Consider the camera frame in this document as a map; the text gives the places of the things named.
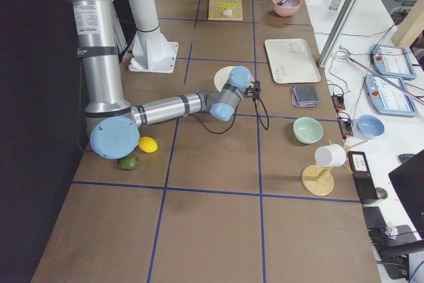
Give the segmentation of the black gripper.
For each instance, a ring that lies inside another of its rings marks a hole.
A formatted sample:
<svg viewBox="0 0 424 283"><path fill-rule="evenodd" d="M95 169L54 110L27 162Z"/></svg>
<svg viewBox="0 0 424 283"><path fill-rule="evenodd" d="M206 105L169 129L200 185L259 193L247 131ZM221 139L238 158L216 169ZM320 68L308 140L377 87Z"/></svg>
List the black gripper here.
<svg viewBox="0 0 424 283"><path fill-rule="evenodd" d="M250 82L244 91L244 98L251 98L253 102L260 99L261 85L259 81Z"/></svg>

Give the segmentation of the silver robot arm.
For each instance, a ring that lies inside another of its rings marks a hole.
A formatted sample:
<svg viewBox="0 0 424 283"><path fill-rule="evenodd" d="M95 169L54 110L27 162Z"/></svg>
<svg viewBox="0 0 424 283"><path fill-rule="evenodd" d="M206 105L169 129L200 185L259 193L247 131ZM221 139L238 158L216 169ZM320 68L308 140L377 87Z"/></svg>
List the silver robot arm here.
<svg viewBox="0 0 424 283"><path fill-rule="evenodd" d="M118 19L114 0L68 0L72 3L78 35L78 58L85 71L89 103L85 109L87 134L94 152L120 159L138 144L142 127L200 111L228 121L248 95L253 79L244 66L230 69L218 91L195 93L130 104L123 95L119 64ZM135 23L130 69L134 72L174 70L178 44L162 34L154 0L129 0Z"/></svg>

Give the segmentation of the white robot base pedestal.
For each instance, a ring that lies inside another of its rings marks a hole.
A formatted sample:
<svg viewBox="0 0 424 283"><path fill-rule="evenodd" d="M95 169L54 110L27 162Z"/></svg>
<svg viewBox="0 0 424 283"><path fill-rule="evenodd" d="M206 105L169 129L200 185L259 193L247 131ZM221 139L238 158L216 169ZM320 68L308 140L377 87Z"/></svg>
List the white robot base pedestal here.
<svg viewBox="0 0 424 283"><path fill-rule="evenodd" d="M129 70L171 74L174 71L178 43L162 34L154 0L129 0L136 36Z"/></svg>

